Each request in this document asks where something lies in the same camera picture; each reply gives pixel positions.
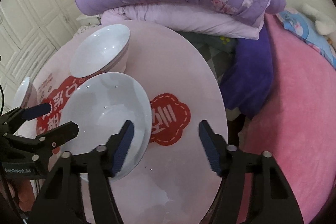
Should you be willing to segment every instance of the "chinese character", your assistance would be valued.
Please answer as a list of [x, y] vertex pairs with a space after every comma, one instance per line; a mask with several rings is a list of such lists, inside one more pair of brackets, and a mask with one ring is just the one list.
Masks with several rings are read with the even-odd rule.
[[67, 89], [67, 91], [65, 92], [65, 96], [67, 97], [67, 98], [69, 98], [73, 93], [74, 93], [74, 91], [78, 88], [78, 85], [75, 83], [76, 82], [76, 79], [75, 80], [73, 80], [73, 82], [72, 82], [72, 84], [73, 85], [71, 85], [71, 86], [66, 86], [66, 89]]
[[56, 110], [61, 104], [63, 104], [63, 91], [57, 93], [57, 95], [53, 98], [54, 100], [54, 110]]
[[45, 128], [42, 129], [42, 127], [39, 127], [40, 134], [43, 134], [45, 132]]
[[157, 112], [155, 112], [155, 109], [152, 109], [152, 134], [157, 134], [166, 128], [169, 127], [169, 123], [172, 123], [173, 121], [176, 122], [175, 113], [173, 111], [173, 108], [171, 105], [167, 105], [167, 107], [164, 107], [163, 109], [159, 106], [157, 108]]
[[59, 120], [58, 120], [58, 113], [56, 113], [52, 118], [48, 121], [48, 131], [58, 127]]
[[49, 116], [52, 113], [52, 111], [53, 111], [52, 101], [49, 102], [49, 105], [51, 106], [51, 110], [50, 110], [50, 112], [48, 114], [45, 114], [45, 115], [42, 116], [42, 120], [44, 120], [46, 116]]

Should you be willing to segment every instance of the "light pink blanket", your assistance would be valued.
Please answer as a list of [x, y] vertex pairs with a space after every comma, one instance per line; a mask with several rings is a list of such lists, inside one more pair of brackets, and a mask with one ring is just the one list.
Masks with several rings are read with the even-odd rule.
[[138, 4], [114, 8], [103, 13], [101, 23], [109, 25], [128, 19], [154, 22], [174, 31], [256, 40], [264, 25], [263, 16], [260, 26], [251, 27], [232, 16], [186, 3]]
[[336, 72], [314, 49], [266, 15], [274, 84], [244, 131], [244, 151], [272, 152], [299, 203], [304, 222], [319, 212], [336, 175]]

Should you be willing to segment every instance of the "blue pillow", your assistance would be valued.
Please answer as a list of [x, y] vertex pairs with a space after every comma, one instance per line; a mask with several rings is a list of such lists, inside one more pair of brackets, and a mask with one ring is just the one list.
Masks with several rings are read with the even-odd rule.
[[315, 24], [309, 18], [292, 8], [286, 8], [285, 11], [278, 13], [277, 17], [286, 30], [305, 41], [336, 68], [336, 56], [331, 50], [332, 46], [322, 35], [318, 34]]

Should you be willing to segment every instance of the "white wardrobe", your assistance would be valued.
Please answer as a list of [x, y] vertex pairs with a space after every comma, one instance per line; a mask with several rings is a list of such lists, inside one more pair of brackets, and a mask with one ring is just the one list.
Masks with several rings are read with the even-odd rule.
[[0, 83], [5, 111], [26, 76], [72, 39], [81, 15], [74, 0], [2, 0], [0, 2]]

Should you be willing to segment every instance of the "stuffed toy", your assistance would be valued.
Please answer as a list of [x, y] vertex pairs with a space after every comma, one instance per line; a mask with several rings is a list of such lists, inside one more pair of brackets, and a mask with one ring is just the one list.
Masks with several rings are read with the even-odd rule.
[[320, 35], [324, 35], [330, 45], [336, 48], [336, 24], [327, 15], [308, 4], [302, 5], [302, 12], [315, 21], [315, 27]]

